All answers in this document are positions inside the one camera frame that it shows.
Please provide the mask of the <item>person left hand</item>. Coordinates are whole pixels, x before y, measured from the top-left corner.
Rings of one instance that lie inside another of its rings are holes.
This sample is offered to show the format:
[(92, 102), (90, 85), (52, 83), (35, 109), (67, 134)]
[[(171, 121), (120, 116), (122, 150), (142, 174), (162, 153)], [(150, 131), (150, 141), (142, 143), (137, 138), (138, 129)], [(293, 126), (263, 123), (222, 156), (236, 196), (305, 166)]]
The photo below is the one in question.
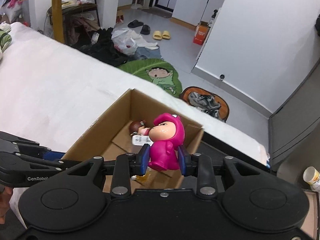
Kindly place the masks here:
[(13, 188), (4, 187), (0, 194), (0, 224), (5, 223), (5, 215), (10, 209), (10, 200), (13, 194)]

